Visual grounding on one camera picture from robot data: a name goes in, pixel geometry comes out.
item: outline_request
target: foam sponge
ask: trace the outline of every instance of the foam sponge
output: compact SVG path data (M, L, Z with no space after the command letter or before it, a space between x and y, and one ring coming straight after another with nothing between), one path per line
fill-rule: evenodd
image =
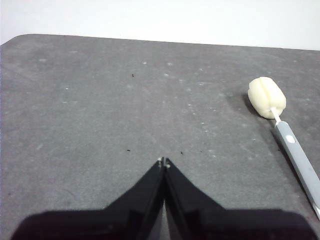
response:
M274 119L271 108L280 114L286 108L287 101L278 85L266 76L258 77L249 83L248 96L258 114L266 119Z

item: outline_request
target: white wall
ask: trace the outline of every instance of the white wall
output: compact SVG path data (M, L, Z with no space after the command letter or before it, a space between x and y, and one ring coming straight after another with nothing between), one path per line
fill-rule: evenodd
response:
M22 34L320 50L320 0L1 0Z

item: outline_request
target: gray table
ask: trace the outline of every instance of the gray table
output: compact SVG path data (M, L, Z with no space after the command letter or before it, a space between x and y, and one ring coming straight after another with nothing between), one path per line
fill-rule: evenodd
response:
M39 34L3 44L1 239L30 214L105 207L161 156L225 208L298 212L320 236L272 121L248 101L259 76L283 90L281 117L320 175L320 51Z

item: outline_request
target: table surface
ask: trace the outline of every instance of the table surface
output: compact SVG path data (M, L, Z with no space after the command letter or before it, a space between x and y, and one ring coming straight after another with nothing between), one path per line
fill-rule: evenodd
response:
M273 78L320 175L320 51L30 34L1 46L1 239L28 215L101 209L161 156L228 209L320 221L273 121L247 97ZM165 216L160 239L169 239Z

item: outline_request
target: white dot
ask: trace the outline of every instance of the white dot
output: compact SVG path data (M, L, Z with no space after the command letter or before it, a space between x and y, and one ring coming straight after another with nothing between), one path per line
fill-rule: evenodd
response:
M285 138L291 144L294 144L296 142L295 138L291 135L287 135L287 136L285 136Z

